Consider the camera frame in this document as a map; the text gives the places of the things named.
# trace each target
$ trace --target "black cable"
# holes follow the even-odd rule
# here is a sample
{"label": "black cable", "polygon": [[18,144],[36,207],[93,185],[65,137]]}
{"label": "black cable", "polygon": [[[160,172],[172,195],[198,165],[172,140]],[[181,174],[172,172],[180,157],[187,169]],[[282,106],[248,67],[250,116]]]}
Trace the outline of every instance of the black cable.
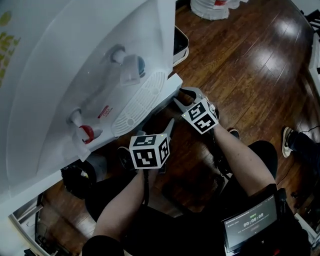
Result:
{"label": "black cable", "polygon": [[294,166],[295,161],[293,162],[293,164],[290,166],[289,170],[286,172],[286,175],[276,184],[277,186],[288,176],[291,168]]}
{"label": "black cable", "polygon": [[143,170],[144,176],[144,205],[147,206],[149,203],[149,171]]}
{"label": "black cable", "polygon": [[300,131],[299,133],[300,133],[300,134],[301,134],[301,133],[308,133],[308,132],[310,132],[311,130],[316,129],[316,128],[318,128],[318,127],[320,127],[320,125],[317,125],[317,126],[311,128],[311,129],[308,130],[308,131]]}

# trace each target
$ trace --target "black pants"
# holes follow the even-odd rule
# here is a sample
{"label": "black pants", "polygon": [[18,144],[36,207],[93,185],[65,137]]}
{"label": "black pants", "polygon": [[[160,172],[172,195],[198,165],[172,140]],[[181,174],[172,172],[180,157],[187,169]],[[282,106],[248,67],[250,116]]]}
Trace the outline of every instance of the black pants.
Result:
{"label": "black pants", "polygon": [[299,152],[318,173],[320,173],[320,145],[302,132],[293,131],[288,139],[288,146]]}
{"label": "black pants", "polygon": [[[257,141],[249,146],[276,177],[278,158],[274,146],[267,141]],[[135,173],[98,182],[85,199],[85,205],[97,221],[106,205],[133,179]],[[133,256],[142,255],[206,255],[223,253],[222,233],[217,226],[217,212],[246,200],[247,194],[232,177],[219,197],[215,211],[193,213],[173,218],[150,207],[141,205],[126,237],[123,248]]]}

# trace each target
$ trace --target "shoe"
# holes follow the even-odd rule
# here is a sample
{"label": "shoe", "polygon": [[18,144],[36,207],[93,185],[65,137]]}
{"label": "shoe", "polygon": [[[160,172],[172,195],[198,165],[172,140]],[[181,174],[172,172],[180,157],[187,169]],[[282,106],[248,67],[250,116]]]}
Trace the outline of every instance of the shoe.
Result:
{"label": "shoe", "polygon": [[135,166],[132,161],[130,151],[127,147],[121,146],[116,151],[123,168],[127,171],[134,171]]}
{"label": "shoe", "polygon": [[236,129],[229,130],[229,133],[231,133],[234,137],[240,140],[240,133]]}
{"label": "shoe", "polygon": [[288,145],[289,136],[293,133],[293,131],[294,130],[292,130],[289,127],[286,127],[283,130],[283,134],[282,134],[282,154],[283,154],[283,156],[285,158],[290,156],[291,151],[293,151],[292,149],[289,148],[289,145]]}

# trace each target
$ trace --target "white appliance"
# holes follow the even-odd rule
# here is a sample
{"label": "white appliance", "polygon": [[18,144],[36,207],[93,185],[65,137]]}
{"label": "white appliance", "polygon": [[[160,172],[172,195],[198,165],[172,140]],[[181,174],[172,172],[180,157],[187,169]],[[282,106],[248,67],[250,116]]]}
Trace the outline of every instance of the white appliance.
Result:
{"label": "white appliance", "polygon": [[0,204],[174,95],[174,30],[174,0],[1,1]]}

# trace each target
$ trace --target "black device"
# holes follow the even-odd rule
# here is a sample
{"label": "black device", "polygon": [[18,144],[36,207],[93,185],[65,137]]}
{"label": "black device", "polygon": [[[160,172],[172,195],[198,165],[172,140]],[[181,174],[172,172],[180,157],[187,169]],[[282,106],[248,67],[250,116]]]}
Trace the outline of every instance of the black device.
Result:
{"label": "black device", "polygon": [[277,252],[275,235],[279,221],[286,212],[286,192],[268,186],[250,198],[237,213],[229,211],[229,217],[221,221],[224,235],[224,251],[227,256],[251,255],[259,248],[265,255]]}

